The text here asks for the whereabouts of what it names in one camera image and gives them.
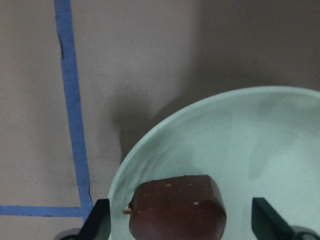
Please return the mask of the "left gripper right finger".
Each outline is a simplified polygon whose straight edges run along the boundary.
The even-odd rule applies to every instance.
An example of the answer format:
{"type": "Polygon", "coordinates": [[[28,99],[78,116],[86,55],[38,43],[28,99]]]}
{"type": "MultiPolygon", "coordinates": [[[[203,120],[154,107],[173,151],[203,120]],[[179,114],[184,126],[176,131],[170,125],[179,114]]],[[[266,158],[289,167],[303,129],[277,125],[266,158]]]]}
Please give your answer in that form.
{"type": "Polygon", "coordinates": [[[297,233],[263,197],[253,197],[251,229],[257,240],[297,240],[297,233]]]}

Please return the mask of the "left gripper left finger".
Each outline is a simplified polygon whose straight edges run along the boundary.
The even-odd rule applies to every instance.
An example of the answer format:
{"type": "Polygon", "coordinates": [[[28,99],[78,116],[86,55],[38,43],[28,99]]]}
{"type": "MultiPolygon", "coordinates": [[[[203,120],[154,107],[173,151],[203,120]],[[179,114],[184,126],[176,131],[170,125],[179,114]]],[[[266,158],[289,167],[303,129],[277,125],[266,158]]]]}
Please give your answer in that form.
{"type": "Polygon", "coordinates": [[[87,220],[77,235],[78,240],[108,240],[111,233],[109,199],[96,201],[87,220]]]}

